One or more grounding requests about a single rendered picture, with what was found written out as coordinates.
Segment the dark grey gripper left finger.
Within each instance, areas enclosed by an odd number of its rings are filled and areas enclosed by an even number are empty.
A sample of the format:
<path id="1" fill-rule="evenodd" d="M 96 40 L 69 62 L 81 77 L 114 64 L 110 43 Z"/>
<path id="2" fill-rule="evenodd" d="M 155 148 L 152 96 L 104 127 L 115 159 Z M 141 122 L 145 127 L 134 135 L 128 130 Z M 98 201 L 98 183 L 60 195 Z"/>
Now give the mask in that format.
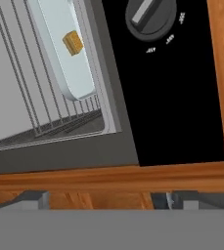
<path id="1" fill-rule="evenodd" d="M 26 190 L 10 201 L 0 203 L 2 210 L 48 210 L 49 192 Z"/>

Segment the golden brown cake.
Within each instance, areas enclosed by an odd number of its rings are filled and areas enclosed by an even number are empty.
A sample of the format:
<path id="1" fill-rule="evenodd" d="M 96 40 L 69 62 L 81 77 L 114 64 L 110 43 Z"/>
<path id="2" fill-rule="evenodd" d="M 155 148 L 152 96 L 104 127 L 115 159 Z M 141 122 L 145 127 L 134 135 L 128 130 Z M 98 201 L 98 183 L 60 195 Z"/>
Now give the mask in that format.
<path id="1" fill-rule="evenodd" d="M 79 54 L 83 49 L 83 43 L 76 30 L 67 33 L 63 38 L 63 42 L 72 56 Z"/>

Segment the dark grey oven knob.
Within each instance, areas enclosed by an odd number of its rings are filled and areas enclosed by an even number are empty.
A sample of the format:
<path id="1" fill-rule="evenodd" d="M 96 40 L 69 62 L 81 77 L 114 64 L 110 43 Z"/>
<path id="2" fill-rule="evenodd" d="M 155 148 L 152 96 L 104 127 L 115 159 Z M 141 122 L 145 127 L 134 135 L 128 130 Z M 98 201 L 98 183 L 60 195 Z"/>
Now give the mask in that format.
<path id="1" fill-rule="evenodd" d="M 128 0 L 125 21 L 129 32 L 143 42 L 161 39 L 173 26 L 177 0 Z"/>

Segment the black and grey oven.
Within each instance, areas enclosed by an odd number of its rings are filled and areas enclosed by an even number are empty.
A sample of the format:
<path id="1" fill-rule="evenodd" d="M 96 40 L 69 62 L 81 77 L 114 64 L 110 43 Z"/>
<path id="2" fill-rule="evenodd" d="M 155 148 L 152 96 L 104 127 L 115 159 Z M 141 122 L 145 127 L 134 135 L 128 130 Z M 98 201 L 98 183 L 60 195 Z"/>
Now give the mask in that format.
<path id="1" fill-rule="evenodd" d="M 0 174 L 224 160 L 208 0 L 177 0 L 171 29 L 143 42 L 128 30 L 128 0 L 77 0 L 102 81 L 106 130 L 0 152 Z"/>

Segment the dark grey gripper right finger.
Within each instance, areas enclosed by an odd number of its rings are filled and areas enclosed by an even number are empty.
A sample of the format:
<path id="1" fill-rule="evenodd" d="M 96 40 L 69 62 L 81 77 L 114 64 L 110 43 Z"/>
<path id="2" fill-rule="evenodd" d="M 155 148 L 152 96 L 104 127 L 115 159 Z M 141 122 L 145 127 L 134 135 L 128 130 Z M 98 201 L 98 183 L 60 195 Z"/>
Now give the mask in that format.
<path id="1" fill-rule="evenodd" d="M 158 210 L 224 210 L 224 193 L 173 191 L 151 193 Z"/>

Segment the pale blue baking tray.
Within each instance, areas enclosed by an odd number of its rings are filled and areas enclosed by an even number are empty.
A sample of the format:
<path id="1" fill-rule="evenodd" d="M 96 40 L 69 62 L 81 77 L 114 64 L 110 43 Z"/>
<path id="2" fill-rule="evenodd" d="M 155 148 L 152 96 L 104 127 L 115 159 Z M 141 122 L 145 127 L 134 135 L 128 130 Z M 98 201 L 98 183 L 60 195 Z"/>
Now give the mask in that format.
<path id="1" fill-rule="evenodd" d="M 80 101 L 96 92 L 85 49 L 71 55 L 64 37 L 75 31 L 83 42 L 74 0 L 27 0 L 62 94 Z"/>

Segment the wooden cupboard frame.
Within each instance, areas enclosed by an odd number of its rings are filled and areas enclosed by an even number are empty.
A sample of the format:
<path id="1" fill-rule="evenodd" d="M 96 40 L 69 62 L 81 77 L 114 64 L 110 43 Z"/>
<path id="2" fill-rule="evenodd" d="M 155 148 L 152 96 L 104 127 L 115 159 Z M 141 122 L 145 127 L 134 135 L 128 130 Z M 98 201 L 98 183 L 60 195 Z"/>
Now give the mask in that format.
<path id="1" fill-rule="evenodd" d="M 209 23 L 224 136 L 224 0 L 208 0 Z M 45 189 L 89 202 L 95 192 L 151 193 L 198 191 L 224 193 L 224 160 L 140 167 L 137 165 L 0 174 L 0 191 Z"/>

